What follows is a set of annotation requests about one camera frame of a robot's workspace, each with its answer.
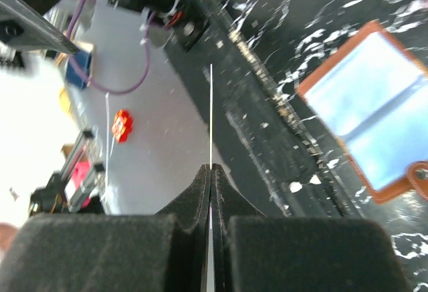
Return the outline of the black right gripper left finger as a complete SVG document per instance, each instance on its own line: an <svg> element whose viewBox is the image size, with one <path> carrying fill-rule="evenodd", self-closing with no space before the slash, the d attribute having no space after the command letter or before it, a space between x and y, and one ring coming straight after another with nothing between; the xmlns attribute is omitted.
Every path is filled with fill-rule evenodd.
<svg viewBox="0 0 428 292"><path fill-rule="evenodd" d="M1 263L2 291L204 291L211 171L154 215L33 217Z"/></svg>

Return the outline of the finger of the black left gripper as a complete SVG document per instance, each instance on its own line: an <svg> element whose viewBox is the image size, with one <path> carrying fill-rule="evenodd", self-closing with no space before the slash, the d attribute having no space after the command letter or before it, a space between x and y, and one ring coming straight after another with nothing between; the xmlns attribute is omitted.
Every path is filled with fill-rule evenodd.
<svg viewBox="0 0 428 292"><path fill-rule="evenodd" d="M78 52L63 33L22 0L1 0L1 42L17 51Z"/></svg>

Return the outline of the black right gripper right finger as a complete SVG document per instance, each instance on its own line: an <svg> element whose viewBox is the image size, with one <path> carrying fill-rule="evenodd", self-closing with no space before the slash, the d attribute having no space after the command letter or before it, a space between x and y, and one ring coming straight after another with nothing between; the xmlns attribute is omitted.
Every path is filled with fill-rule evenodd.
<svg viewBox="0 0 428 292"><path fill-rule="evenodd" d="M216 291L410 291L381 226L361 218L268 217L211 169Z"/></svg>

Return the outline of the brown leather card holder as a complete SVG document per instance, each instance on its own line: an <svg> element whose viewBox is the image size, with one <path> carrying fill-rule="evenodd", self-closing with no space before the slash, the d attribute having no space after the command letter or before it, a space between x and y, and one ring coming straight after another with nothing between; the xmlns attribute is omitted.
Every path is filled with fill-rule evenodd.
<svg viewBox="0 0 428 292"><path fill-rule="evenodd" d="M375 202L427 197L427 67L378 21L298 87Z"/></svg>

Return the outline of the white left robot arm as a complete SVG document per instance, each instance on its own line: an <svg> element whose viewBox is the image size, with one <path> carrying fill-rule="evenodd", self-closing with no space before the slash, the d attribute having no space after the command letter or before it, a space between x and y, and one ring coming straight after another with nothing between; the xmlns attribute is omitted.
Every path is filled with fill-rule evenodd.
<svg viewBox="0 0 428 292"><path fill-rule="evenodd" d="M68 55L78 48L44 15L61 0L1 0L1 43L19 51L53 50ZM183 49L190 50L208 26L195 0L108 0L135 12L150 9L157 24L175 30Z"/></svg>

